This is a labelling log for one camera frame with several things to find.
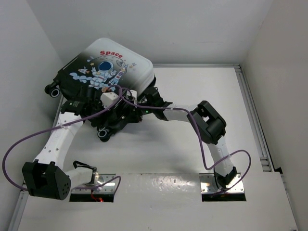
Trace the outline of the black white kids suitcase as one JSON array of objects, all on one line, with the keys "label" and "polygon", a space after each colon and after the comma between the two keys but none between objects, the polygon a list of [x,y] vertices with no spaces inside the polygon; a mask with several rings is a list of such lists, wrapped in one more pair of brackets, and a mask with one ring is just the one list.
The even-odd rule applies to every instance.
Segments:
[{"label": "black white kids suitcase", "polygon": [[45,93],[53,98],[62,94],[69,101],[89,102],[104,92],[118,93],[115,85],[120,85],[135,90],[139,98],[155,83],[150,60],[108,38],[100,38],[58,71]]}]

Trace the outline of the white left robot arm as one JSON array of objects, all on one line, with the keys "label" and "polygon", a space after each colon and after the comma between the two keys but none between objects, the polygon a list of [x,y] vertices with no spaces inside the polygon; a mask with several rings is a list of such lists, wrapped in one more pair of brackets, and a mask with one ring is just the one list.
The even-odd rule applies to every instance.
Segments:
[{"label": "white left robot arm", "polygon": [[85,120],[107,112],[119,101],[113,92],[104,93],[99,99],[102,110],[92,113],[88,102],[65,101],[58,115],[54,131],[33,162],[25,162],[22,174],[31,196],[64,200],[73,189],[97,188],[97,168],[73,162],[74,168],[64,171],[69,147]]}]

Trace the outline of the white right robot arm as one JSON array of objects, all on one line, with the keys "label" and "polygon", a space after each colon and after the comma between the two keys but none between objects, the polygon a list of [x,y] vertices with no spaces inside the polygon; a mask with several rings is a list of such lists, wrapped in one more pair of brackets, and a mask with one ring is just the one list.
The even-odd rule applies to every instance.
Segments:
[{"label": "white right robot arm", "polygon": [[201,101],[196,106],[179,106],[164,101],[155,87],[145,93],[145,102],[129,102],[129,104],[144,111],[153,113],[164,121],[181,121],[190,123],[197,134],[199,144],[206,144],[210,150],[213,166],[208,167],[205,161],[204,150],[201,150],[204,167],[213,170],[217,185],[222,190],[236,177],[237,170],[230,160],[225,134],[226,121],[208,101]]}]

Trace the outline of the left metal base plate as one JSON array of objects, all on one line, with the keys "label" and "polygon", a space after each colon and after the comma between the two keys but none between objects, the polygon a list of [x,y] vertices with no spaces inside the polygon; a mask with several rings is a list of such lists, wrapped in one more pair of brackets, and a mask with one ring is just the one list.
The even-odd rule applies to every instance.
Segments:
[{"label": "left metal base plate", "polygon": [[98,174],[94,185],[80,185],[74,188],[74,194],[115,194],[121,183],[121,176],[114,174]]}]

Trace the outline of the metal base plate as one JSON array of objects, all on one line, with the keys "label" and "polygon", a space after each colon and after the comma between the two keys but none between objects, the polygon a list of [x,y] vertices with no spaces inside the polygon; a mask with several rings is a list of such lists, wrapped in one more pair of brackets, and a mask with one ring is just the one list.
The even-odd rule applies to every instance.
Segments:
[{"label": "metal base plate", "polygon": [[80,185],[74,188],[74,194],[115,194],[121,183],[121,176],[114,174],[98,174],[94,185]]},{"label": "metal base plate", "polygon": [[[223,190],[222,186],[217,186],[214,174],[200,174],[200,187],[202,194],[214,194]],[[228,189],[226,193],[240,194],[244,193],[244,184],[242,175],[238,173],[236,177],[226,186]]]}]

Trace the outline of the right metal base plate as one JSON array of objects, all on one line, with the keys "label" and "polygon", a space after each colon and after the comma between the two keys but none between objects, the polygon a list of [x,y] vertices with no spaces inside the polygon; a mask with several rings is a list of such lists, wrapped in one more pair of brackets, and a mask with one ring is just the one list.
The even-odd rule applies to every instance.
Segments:
[{"label": "right metal base plate", "polygon": [[[223,190],[222,186],[217,186],[214,174],[200,174],[200,187],[202,194],[214,194]],[[238,173],[236,177],[226,186],[228,189],[226,193],[240,194],[244,193],[244,184],[242,175]]]}]

